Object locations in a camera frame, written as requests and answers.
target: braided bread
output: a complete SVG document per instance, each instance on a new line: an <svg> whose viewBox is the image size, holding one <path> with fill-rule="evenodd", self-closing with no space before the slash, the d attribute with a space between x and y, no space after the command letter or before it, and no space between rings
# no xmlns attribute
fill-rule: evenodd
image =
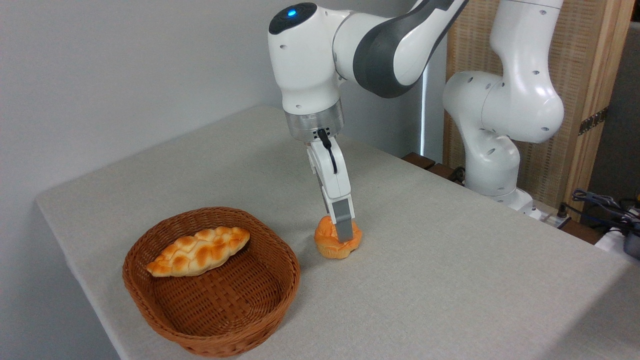
<svg viewBox="0 0 640 360"><path fill-rule="evenodd" d="M183 236L147 265L155 277L195 276L224 264L244 247L249 231L240 227L219 226L205 229L194 236Z"/></svg>

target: basket rim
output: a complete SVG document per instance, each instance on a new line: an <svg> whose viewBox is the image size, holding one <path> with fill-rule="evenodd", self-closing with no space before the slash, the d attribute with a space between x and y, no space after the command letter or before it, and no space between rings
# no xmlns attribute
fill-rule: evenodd
<svg viewBox="0 0 640 360"><path fill-rule="evenodd" d="M243 326L242 328L238 328L237 330L226 332L225 334L211 335L211 336L190 335L167 326L166 324L164 324L162 321L159 320L159 317L148 306L146 299L142 296L140 289L136 286L136 283L132 279L133 265L132 265L131 254L133 253L136 247L141 246L140 240L145 235L147 235L151 230L153 230L153 228L165 222L170 222L175 218L188 216L190 213L194 213L196 211L233 211L233 212L240 212L242 213L242 215L251 218L261 228L263 228L263 230L269 233L270 237L273 240L276 241L277 245L279 245L279 247L282 248L283 253L287 255L287 260L289 260L289 263L291 264L293 281L290 284L288 284L286 289L284 289L285 295L283 299L268 314L264 315L259 319L254 320L253 322ZM267 225L265 225L263 222L255 218L253 215L249 214L244 210L237 209L237 208L230 208L225 206L212 206L212 207L192 209L189 211L185 211L183 213L179 213L172 217L161 220L156 225L150 227L147 231L145 231L145 233L142 236L138 238L138 240L136 240L136 243L127 252L127 255L125 257L125 261L122 267L122 277L125 283L125 287L127 288L127 290L129 290L130 295L132 295L133 297L133 295L135 294L134 303L138 307L139 311L141 312L144 311L147 314L146 316L143 316L143 317L145 318L148 317L147 322L149 321L153 322L153 326L151 326L151 328L153 328L156 331L162 330L163 332L165 332L166 334L163 334L164 337L169 339L182 338L186 340L224 340L225 338L228 338L228 337L250 336L257 332L261 332L266 328L267 325L281 318L282 315L278 313L279 310L283 308L287 309L291 305L291 302L293 302L293 300L295 299L296 293L298 291L298 287L300 285L300 264L298 263L298 259L296 258L295 253L293 252L291 247L286 242L284 242L284 240L281 239L276 233L274 233L273 230L271 230Z"/></svg>

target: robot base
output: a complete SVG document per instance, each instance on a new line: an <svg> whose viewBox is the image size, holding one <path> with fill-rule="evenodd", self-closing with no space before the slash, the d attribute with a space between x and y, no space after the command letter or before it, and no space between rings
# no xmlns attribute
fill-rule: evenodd
<svg viewBox="0 0 640 360"><path fill-rule="evenodd" d="M495 202L499 202L501 204L509 206L511 209L514 209L520 213L529 215L536 220L540 220L540 218L542 217L542 213L540 212L540 210L536 209L536 207L534 206L531 195L519 188L515 188L515 190L506 195L487 197Z"/></svg>

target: pastry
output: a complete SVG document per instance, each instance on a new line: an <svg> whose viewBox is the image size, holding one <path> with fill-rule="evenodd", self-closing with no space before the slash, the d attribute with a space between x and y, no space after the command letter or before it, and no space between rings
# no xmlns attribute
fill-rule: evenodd
<svg viewBox="0 0 640 360"><path fill-rule="evenodd" d="M338 240L338 232L331 221L331 217L325 216L320 219L314 240L322 256L328 259L344 259L349 256L351 251L358 248L360 240L362 239L362 231L358 228L355 221L352 220L351 224L353 225L353 239L341 243Z"/></svg>
<svg viewBox="0 0 640 360"><path fill-rule="evenodd" d="M147 265L147 271L155 277L200 275L224 264L248 240L249 231L240 227L204 229L175 240Z"/></svg>

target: metal hinge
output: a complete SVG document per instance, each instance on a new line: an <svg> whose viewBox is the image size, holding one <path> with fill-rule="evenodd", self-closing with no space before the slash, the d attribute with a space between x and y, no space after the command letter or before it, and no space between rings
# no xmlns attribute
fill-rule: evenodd
<svg viewBox="0 0 640 360"><path fill-rule="evenodd" d="M607 106L606 108L604 108L604 109L598 111L597 113L593 114L592 116L590 116L588 119L583 120L580 123L580 131L578 132L578 135L582 135L582 134L586 133L592 127L595 127L599 123L603 122L607 118L607 112L608 111L609 111L609 107Z"/></svg>

